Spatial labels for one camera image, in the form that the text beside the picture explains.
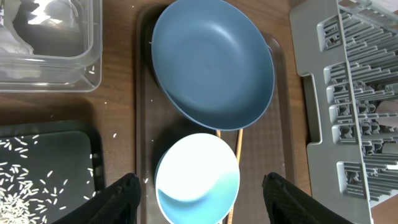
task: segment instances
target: wooden table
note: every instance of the wooden table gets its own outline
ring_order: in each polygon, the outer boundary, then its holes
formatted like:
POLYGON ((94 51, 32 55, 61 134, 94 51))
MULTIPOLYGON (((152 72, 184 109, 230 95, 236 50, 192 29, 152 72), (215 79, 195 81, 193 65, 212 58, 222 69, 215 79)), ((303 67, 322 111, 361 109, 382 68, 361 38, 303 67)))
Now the wooden table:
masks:
MULTIPOLYGON (((295 69, 289 11, 299 0, 228 0, 257 27, 273 35, 285 54, 297 185, 310 194, 307 118, 302 82, 295 69)), ((143 7, 170 0, 103 0, 103 80, 92 93, 0 95, 0 124, 63 119, 92 122, 103 138, 106 181, 110 185, 135 169, 134 43, 143 7)))

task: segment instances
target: small bowl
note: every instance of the small bowl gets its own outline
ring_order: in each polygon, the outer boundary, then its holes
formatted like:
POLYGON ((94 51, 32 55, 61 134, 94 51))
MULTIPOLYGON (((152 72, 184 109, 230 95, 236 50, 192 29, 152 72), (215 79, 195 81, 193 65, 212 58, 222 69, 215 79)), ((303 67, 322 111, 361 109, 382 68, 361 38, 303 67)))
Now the small bowl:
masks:
POLYGON ((214 135, 192 134, 160 159, 157 203, 170 223, 218 223, 235 203, 239 181, 232 149, 214 135))

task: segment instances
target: dish rack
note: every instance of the dish rack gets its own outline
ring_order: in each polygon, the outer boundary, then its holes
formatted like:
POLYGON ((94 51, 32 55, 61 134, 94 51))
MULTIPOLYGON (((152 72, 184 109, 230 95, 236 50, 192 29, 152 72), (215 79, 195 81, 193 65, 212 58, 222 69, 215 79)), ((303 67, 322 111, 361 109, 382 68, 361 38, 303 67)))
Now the dish rack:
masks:
POLYGON ((308 0, 290 23, 312 196, 353 223, 373 223, 371 207, 398 194, 398 130, 377 122, 398 113, 376 112, 398 98, 398 15, 369 0, 308 0))

